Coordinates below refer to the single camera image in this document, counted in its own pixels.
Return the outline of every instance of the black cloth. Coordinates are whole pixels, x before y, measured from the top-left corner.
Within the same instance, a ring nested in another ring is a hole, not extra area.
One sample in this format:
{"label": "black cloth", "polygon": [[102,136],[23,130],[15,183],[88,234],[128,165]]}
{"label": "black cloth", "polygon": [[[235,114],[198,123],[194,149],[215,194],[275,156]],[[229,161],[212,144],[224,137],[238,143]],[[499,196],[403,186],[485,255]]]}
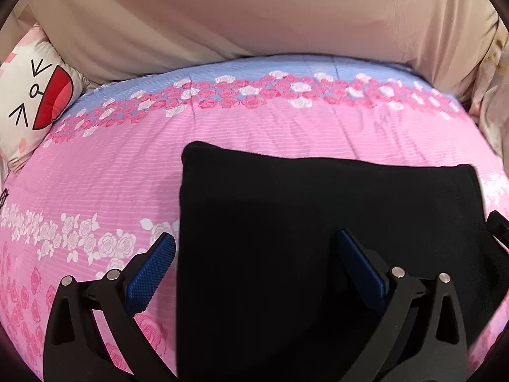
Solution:
{"label": "black cloth", "polygon": [[189,144],[182,162],[183,378],[244,381],[275,371],[275,357],[293,369],[279,374],[285,380],[317,380],[317,367],[344,371],[377,319],[344,272],[334,271],[330,296],[329,253],[342,228],[414,277],[447,272],[469,344],[506,294],[508,257],[486,230],[471,166],[283,159],[204,143]]}

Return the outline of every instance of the silver screw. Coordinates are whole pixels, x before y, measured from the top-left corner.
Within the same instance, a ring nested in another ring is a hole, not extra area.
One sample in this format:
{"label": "silver screw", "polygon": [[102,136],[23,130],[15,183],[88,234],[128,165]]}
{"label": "silver screw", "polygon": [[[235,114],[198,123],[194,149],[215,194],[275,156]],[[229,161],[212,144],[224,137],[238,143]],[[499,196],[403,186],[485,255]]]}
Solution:
{"label": "silver screw", "polygon": [[62,286],[68,286],[72,283],[72,277],[69,276],[69,275],[66,275],[63,279],[62,279]]}
{"label": "silver screw", "polygon": [[120,277],[119,270],[110,270],[108,273],[106,273],[106,277],[108,280],[116,280]]}
{"label": "silver screw", "polygon": [[393,267],[390,272],[398,279],[405,276],[405,271],[401,267]]}
{"label": "silver screw", "polygon": [[438,275],[438,278],[442,283],[449,283],[450,282],[450,275],[447,273],[440,273]]}

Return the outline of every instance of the white pillow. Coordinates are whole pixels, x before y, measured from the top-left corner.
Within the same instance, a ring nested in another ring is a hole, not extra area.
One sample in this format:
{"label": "white pillow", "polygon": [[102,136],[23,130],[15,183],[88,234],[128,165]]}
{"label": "white pillow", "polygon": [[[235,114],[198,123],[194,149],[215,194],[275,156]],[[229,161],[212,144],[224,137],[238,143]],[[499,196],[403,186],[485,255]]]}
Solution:
{"label": "white pillow", "polygon": [[40,25],[32,27],[0,67],[0,156],[9,169],[21,170],[87,85],[62,61]]}

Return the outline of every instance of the blue textured pad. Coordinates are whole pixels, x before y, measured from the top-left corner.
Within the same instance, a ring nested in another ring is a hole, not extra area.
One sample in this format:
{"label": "blue textured pad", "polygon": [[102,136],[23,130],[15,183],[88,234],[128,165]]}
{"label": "blue textured pad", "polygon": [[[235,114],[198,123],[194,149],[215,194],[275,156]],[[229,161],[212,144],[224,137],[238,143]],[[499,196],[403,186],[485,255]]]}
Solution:
{"label": "blue textured pad", "polygon": [[156,248],[153,249],[152,255],[126,287],[124,306],[130,315],[141,313],[147,308],[175,258],[176,245],[173,236],[165,234],[163,239],[160,238],[154,243]]}
{"label": "blue textured pad", "polygon": [[377,312],[383,311],[386,306],[385,296],[388,293],[384,280],[347,231],[339,231],[337,239],[341,262],[360,298],[367,308]]}

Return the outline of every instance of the black fabric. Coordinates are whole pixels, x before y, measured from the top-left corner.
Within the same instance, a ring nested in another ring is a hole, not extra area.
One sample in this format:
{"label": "black fabric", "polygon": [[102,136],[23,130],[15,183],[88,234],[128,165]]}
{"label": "black fabric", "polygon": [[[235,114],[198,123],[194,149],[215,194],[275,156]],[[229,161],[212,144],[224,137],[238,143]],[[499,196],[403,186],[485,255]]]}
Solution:
{"label": "black fabric", "polygon": [[333,380],[346,369],[376,319],[340,270],[331,290],[329,250],[342,228],[415,277],[449,273],[469,344],[506,294],[508,257],[486,230],[471,166],[283,159],[203,143],[182,162],[183,378],[248,380],[285,363],[281,378],[317,380],[320,368]]}

